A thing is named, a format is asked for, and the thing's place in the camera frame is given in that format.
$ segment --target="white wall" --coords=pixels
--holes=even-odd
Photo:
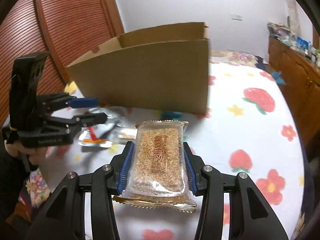
[[[304,12],[301,6],[298,4],[298,14],[301,25],[301,38],[306,41],[313,42],[313,24],[310,21],[308,15]]]
[[[267,58],[267,22],[286,24],[285,0],[116,0],[126,32],[176,22],[204,21],[211,48]],[[243,21],[231,19],[231,13]]]

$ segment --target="wooden cabinet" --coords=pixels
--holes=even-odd
[[[311,83],[311,93],[301,116],[297,121],[303,142],[309,142],[319,130],[320,123],[320,84]]]
[[[320,70],[278,40],[270,38],[269,62],[282,72],[281,91],[306,145],[320,130]]]

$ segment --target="gold foil wrapper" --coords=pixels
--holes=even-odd
[[[196,212],[196,203],[177,203],[174,201],[169,201],[169,202],[153,202],[150,199],[132,199],[132,198],[122,198],[119,196],[114,196],[112,200],[122,203],[122,204],[127,204],[130,206],[134,207],[141,207],[141,208],[159,208],[159,207],[170,207],[174,208],[176,210],[179,210],[181,212],[186,212],[186,213],[195,213]]]

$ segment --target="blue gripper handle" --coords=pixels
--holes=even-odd
[[[68,101],[67,107],[72,108],[91,108],[99,106],[97,98],[75,98]]]

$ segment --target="blue object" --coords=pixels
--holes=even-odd
[[[196,195],[198,189],[196,185],[196,175],[192,169],[191,163],[189,161],[189,158],[187,156],[187,153],[184,151],[184,159],[186,162],[186,168],[187,168],[187,175],[188,175],[188,181],[189,181],[189,189],[192,191],[193,195]]]
[[[129,149],[127,157],[124,160],[122,169],[119,174],[119,184],[118,184],[118,189],[117,189],[117,192],[119,195],[122,194],[122,191],[124,191],[125,187],[127,186],[127,178],[128,178],[128,174],[129,174],[129,169],[131,167],[133,150],[134,150],[134,143],[131,144],[131,147]]]
[[[99,102],[97,98],[75,98],[68,101],[66,107],[68,106],[72,108],[91,108],[99,106]]]
[[[271,76],[279,85],[286,85],[285,81],[281,78],[281,71],[271,73]]]
[[[303,40],[302,38],[297,38],[297,43],[302,49],[309,49],[309,42]]]
[[[257,59],[257,63],[256,63],[256,68],[258,69],[262,69],[263,71],[266,71],[266,66],[264,65],[263,63],[263,58],[262,57],[259,57],[259,56],[255,56],[256,59]]]
[[[162,111],[160,120],[179,121],[182,113],[173,111]]]

